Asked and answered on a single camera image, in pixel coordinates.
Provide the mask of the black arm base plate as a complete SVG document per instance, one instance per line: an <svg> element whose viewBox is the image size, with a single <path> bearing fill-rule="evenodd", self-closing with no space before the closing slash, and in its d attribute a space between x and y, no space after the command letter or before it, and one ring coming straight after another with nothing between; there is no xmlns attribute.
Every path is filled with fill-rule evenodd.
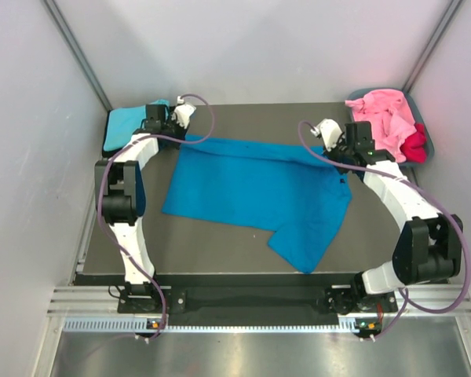
<svg viewBox="0 0 471 377"><path fill-rule="evenodd" d="M350 287L336 286L172 286L164 287L169 314L201 309L310 309L319 314L395 313L395 295L359 299Z"/></svg>

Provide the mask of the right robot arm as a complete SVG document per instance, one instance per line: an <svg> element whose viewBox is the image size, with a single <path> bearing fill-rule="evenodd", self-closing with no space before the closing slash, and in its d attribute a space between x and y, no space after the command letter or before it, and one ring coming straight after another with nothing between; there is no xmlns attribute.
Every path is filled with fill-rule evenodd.
<svg viewBox="0 0 471 377"><path fill-rule="evenodd" d="M400 230L391 259L353 278L352 304L367 311L378 303L380 295L457 276L462 262L457 234L462 228L460 219L446 217L411 186L395 157L375 147L370 123L339 126L333 119L324 119L315 129L323 140L327 160L341 173L356 173Z"/></svg>

